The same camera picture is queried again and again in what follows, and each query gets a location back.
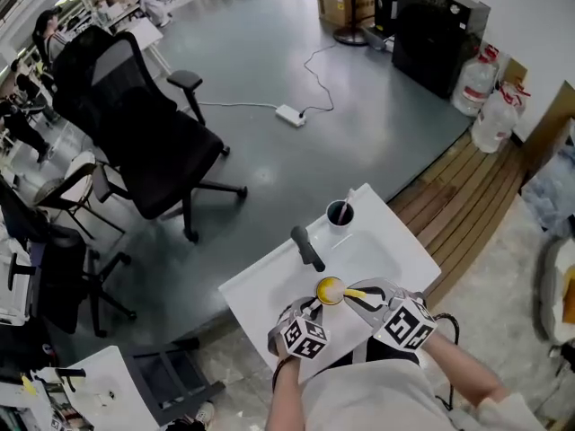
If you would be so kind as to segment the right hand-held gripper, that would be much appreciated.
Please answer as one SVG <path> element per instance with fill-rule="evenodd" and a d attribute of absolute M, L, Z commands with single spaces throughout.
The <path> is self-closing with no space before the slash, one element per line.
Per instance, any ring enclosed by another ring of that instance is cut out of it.
<path fill-rule="evenodd" d="M 423 301 L 394 283 L 374 277 L 349 286 L 368 298 L 348 297 L 348 307 L 374 331 L 372 338 L 394 349 L 414 353 L 437 328 Z M 390 298 L 386 303 L 382 298 Z"/>

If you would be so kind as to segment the person's right forearm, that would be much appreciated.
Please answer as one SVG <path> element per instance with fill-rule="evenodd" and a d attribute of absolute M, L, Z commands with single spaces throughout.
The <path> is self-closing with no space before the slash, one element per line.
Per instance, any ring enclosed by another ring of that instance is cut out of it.
<path fill-rule="evenodd" d="M 500 378 L 475 357 L 434 331 L 423 350 L 438 365 L 454 389 L 474 407 L 490 399 L 501 402 L 510 395 Z"/>

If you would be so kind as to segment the person's left forearm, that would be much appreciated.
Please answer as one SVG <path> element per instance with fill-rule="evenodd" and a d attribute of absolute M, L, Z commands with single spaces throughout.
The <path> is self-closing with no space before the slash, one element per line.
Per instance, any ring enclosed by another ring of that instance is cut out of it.
<path fill-rule="evenodd" d="M 299 384 L 300 359 L 278 348 L 279 359 L 266 431 L 305 431 Z"/>

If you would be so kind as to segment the white ceramic sink basin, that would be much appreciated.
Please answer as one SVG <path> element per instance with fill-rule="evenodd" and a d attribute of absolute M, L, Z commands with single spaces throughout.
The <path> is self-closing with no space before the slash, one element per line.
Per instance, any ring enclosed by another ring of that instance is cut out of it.
<path fill-rule="evenodd" d="M 355 216 L 349 227 L 334 234 L 326 213 L 305 229 L 325 264 L 324 272 L 305 265 L 291 237 L 219 288 L 243 331 L 269 367 L 277 357 L 268 351 L 268 332 L 286 307 L 302 297 L 316 297 L 317 283 L 337 277 L 346 287 L 383 277 L 412 295 L 424 291 L 440 269 L 385 202 L 364 184 L 349 203 Z M 323 305 L 323 327 L 330 343 L 315 359 L 303 359 L 302 382 L 320 373 L 372 337 L 373 330 L 348 307 L 348 297 Z"/>

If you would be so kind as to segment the person's black trousers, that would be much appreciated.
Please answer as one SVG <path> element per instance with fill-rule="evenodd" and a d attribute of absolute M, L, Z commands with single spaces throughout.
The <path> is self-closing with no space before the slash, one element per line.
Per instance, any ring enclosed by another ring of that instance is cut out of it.
<path fill-rule="evenodd" d="M 373 337 L 367 340 L 367 352 L 366 352 L 367 362 L 393 360 L 393 359 L 407 360 L 413 362 L 415 365 L 420 364 L 418 357 L 411 352 L 401 351 L 396 348 L 390 347 L 385 343 L 382 343 L 374 339 Z"/>

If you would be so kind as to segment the person's light grey shirt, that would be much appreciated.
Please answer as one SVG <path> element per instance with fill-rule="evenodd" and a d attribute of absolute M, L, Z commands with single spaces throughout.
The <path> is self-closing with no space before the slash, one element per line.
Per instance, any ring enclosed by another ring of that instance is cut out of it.
<path fill-rule="evenodd" d="M 306 383 L 302 402 L 305 431 L 545 431 L 518 393 L 448 411 L 407 360 L 328 369 Z"/>

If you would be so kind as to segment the wooden slatted decking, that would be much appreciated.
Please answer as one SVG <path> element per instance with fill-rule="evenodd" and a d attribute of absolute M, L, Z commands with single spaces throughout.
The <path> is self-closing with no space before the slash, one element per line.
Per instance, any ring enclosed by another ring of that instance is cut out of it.
<path fill-rule="evenodd" d="M 464 132 L 388 204 L 440 268 L 423 294 L 437 305 L 472 265 L 507 214 L 526 163 L 515 138 L 485 154 Z"/>

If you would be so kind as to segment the white power strip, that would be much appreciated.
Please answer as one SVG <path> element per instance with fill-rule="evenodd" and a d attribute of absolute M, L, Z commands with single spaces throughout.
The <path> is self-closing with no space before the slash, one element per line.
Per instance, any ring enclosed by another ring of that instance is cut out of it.
<path fill-rule="evenodd" d="M 306 117 L 303 112 L 300 112 L 286 104 L 276 108 L 276 116 L 286 121 L 288 124 L 295 128 L 302 127 L 306 122 Z"/>

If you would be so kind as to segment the black swivel chair with jacket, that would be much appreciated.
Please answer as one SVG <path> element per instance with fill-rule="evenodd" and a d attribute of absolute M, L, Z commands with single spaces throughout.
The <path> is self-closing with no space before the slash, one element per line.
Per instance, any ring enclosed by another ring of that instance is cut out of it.
<path fill-rule="evenodd" d="M 129 265 L 131 257 L 123 251 L 101 269 L 96 270 L 98 251 L 89 247 L 75 229 L 52 224 L 38 209 L 28 206 L 0 176 L 0 211 L 8 236 L 25 246 L 30 263 L 18 262 L 13 253 L 8 269 L 7 288 L 13 289 L 18 276 L 28 276 L 31 314 L 42 317 L 65 333 L 73 334 L 78 322 L 80 304 L 90 301 L 94 334 L 107 335 L 100 327 L 99 308 L 104 301 L 133 321 L 134 311 L 110 296 L 103 284 L 111 272 L 122 263 Z"/>

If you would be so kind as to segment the small black faucet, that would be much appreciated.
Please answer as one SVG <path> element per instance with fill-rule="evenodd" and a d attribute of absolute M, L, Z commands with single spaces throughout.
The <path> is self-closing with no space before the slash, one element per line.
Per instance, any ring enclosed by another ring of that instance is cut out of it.
<path fill-rule="evenodd" d="M 83 379 L 86 377 L 84 369 L 55 368 L 54 371 L 63 383 L 67 383 L 71 392 L 76 392 L 76 387 L 73 385 L 73 379 Z"/>

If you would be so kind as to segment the grey dustpan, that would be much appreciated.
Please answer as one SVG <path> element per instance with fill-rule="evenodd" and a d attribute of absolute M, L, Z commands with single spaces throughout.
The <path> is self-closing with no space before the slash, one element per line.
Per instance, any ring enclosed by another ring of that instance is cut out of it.
<path fill-rule="evenodd" d="M 362 27 L 367 44 L 377 51 L 385 51 L 388 38 L 375 27 Z"/>

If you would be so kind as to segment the black standing fan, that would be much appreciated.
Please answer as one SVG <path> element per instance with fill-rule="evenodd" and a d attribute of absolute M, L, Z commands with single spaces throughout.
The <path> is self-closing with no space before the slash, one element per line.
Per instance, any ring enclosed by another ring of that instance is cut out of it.
<path fill-rule="evenodd" d="M 362 29 L 358 27 L 357 0 L 350 0 L 350 3 L 350 25 L 335 30 L 332 36 L 334 40 L 340 44 L 352 47 L 363 47 L 367 45 L 367 40 Z"/>

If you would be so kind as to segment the black washing machine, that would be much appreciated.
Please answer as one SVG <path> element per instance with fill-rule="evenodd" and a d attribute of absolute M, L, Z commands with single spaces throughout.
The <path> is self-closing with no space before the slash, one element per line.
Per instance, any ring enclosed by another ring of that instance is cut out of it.
<path fill-rule="evenodd" d="M 491 8 L 474 0 L 397 0 L 392 62 L 438 97 L 482 44 Z"/>

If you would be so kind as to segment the small brown cardboard sheet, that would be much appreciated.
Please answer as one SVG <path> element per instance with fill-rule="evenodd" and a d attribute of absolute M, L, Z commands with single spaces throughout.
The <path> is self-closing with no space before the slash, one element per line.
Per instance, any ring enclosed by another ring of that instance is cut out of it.
<path fill-rule="evenodd" d="M 502 81 L 510 84 L 522 84 L 525 81 L 527 69 L 513 57 L 509 58 L 504 70 Z"/>

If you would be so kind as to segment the white plastic drawer unit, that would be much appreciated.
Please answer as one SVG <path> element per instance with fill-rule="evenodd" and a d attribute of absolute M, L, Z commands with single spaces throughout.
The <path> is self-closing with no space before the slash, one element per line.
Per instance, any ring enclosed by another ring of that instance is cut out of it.
<path fill-rule="evenodd" d="M 13 288 L 8 288 L 9 268 L 13 254 L 16 264 L 30 266 L 28 252 L 15 239 L 0 240 L 0 324 L 20 327 L 26 324 L 29 315 L 28 287 L 29 276 L 15 276 Z"/>

